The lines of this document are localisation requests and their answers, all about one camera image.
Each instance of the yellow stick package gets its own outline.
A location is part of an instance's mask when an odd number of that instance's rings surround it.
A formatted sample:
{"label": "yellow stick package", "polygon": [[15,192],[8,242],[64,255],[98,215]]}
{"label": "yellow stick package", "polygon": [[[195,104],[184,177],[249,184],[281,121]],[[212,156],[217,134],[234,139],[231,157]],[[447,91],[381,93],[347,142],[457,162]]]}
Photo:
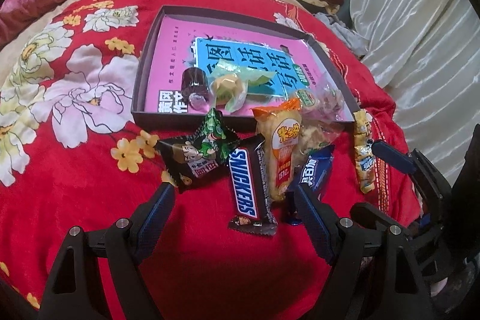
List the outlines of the yellow stick package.
{"label": "yellow stick package", "polygon": [[360,190],[366,194],[375,188],[375,156],[371,152],[371,144],[373,143],[371,126],[365,110],[362,109],[353,115],[355,117],[355,130],[353,132],[355,168],[357,169]]}
{"label": "yellow stick package", "polygon": [[265,164],[273,201],[282,201],[293,179],[292,153],[297,148],[302,117],[300,101],[291,99],[279,106],[253,108],[257,133],[265,136]]}

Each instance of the blue snack wrapper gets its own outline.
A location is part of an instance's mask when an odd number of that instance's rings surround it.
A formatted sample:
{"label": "blue snack wrapper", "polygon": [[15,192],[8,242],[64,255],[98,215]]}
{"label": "blue snack wrapper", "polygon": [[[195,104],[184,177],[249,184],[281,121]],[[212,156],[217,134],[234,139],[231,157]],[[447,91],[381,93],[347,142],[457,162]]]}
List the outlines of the blue snack wrapper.
{"label": "blue snack wrapper", "polygon": [[332,170],[334,149],[335,146],[330,144],[321,150],[312,152],[302,169],[295,175],[285,194],[287,203],[285,223],[291,226],[297,226],[302,223],[297,218],[297,208],[293,200],[294,191],[300,183],[307,183],[318,200],[322,200],[323,189]]}

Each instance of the curtain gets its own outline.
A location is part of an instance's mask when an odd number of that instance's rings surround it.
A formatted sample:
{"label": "curtain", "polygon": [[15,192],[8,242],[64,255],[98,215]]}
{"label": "curtain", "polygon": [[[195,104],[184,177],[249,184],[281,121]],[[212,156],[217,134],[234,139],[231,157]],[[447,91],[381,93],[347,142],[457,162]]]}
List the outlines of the curtain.
{"label": "curtain", "polygon": [[409,147],[453,183],[480,122],[480,20],[469,0],[351,0],[350,12]]}

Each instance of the silver bolt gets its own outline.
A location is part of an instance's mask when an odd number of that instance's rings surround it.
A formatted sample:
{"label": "silver bolt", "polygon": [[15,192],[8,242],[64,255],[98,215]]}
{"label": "silver bolt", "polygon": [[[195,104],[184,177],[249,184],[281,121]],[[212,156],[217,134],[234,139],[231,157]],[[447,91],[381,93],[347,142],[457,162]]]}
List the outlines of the silver bolt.
{"label": "silver bolt", "polygon": [[344,217],[340,219],[340,225],[344,226],[345,228],[350,228],[353,225],[353,221],[347,217]]}
{"label": "silver bolt", "polygon": [[394,235],[399,235],[402,233],[402,229],[399,226],[390,226],[390,232]]}
{"label": "silver bolt", "polygon": [[126,228],[129,223],[130,221],[128,221],[128,219],[120,219],[115,225],[117,226],[117,228]]}
{"label": "silver bolt", "polygon": [[70,236],[76,236],[80,233],[81,229],[79,226],[74,226],[73,228],[70,228],[69,234]]}

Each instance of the floral bedsheet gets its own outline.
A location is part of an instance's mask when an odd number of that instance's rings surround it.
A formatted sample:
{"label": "floral bedsheet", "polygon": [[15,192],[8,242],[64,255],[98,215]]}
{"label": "floral bedsheet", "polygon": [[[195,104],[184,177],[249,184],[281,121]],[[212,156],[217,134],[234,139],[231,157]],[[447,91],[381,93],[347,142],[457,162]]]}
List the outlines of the floral bedsheet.
{"label": "floral bedsheet", "polygon": [[[138,59],[162,5],[209,7],[276,21],[321,42],[376,138],[406,151],[394,102],[321,22],[278,0],[81,0],[33,36],[0,93],[0,273],[36,308],[65,233],[102,229],[129,216],[161,182],[153,146],[174,129],[148,134],[130,113]],[[324,198],[338,214],[367,200],[401,223],[418,216],[408,178],[376,162],[375,190],[364,196],[352,138],[335,143]],[[177,197],[152,257],[141,271],[167,319],[297,319],[328,275],[303,227],[281,224],[272,239],[227,229],[233,199],[225,175]],[[105,264],[105,291],[121,319]],[[255,302],[253,307],[244,302]]]}

